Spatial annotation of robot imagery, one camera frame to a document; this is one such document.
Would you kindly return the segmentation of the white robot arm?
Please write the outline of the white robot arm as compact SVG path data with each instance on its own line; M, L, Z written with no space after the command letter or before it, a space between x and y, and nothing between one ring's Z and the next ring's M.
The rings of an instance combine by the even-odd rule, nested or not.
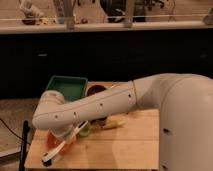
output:
M157 74L73 102L47 90L32 123L66 140L77 123L147 109L159 111L159 171L213 171L213 79L207 76Z

